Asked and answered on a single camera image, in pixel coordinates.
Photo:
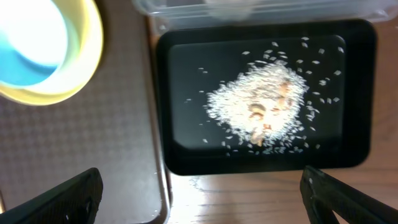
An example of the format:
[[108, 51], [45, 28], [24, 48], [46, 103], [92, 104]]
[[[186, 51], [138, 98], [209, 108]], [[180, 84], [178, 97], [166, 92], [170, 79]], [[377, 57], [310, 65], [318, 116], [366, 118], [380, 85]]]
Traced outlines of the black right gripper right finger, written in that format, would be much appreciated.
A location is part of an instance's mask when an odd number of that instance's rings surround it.
[[397, 210], [311, 166], [303, 170], [300, 193], [311, 224], [397, 223]]

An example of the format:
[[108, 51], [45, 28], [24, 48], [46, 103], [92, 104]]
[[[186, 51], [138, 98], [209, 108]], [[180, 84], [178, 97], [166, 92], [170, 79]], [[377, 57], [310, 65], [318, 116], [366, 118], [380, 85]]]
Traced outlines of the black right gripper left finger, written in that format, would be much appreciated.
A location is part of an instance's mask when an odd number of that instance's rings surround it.
[[1, 214], [1, 224], [93, 224], [103, 194], [97, 168], [90, 168], [37, 197]]

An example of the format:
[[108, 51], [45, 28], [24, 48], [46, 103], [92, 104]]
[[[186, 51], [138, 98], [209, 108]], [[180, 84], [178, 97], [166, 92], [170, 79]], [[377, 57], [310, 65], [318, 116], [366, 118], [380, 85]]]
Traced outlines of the rice food waste pile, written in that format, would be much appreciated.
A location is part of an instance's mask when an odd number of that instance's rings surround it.
[[266, 154], [341, 144], [345, 50], [334, 37], [192, 44], [175, 72], [175, 139]]

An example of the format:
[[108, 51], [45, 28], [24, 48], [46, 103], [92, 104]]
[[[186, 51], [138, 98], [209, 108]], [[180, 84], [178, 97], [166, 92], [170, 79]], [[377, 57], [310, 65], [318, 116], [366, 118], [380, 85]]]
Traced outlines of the light blue bowl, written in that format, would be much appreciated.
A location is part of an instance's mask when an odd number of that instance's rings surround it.
[[1, 83], [19, 88], [48, 79], [67, 48], [67, 26], [53, 1], [1, 1]]

